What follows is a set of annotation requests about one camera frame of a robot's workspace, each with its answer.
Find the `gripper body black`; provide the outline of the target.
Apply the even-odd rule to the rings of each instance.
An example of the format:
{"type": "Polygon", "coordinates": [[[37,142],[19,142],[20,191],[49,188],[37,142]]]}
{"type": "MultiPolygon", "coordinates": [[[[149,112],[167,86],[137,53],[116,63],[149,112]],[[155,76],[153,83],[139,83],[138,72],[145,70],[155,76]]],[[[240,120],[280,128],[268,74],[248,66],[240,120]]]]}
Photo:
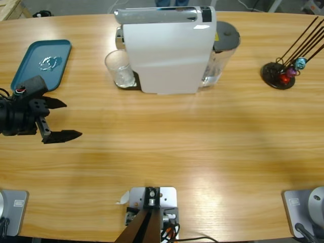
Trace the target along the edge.
{"type": "Polygon", "coordinates": [[[45,117],[49,115],[50,98],[32,99],[27,105],[16,106],[13,100],[1,97],[1,134],[4,136],[35,135],[50,141],[51,131],[45,117]]]}

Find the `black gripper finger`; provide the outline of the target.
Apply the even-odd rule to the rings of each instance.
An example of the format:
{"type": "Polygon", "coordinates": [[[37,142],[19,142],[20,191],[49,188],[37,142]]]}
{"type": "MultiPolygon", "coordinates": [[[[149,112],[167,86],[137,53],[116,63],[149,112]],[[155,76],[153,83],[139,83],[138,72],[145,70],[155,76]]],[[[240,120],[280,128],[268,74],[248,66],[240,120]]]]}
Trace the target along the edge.
{"type": "Polygon", "coordinates": [[[58,132],[50,131],[48,134],[43,135],[44,144],[64,143],[76,139],[82,135],[81,132],[76,130],[61,130],[58,132]]]}
{"type": "Polygon", "coordinates": [[[67,105],[63,101],[56,99],[56,98],[43,96],[43,100],[45,101],[48,109],[57,109],[57,108],[67,107],[67,105]]]}

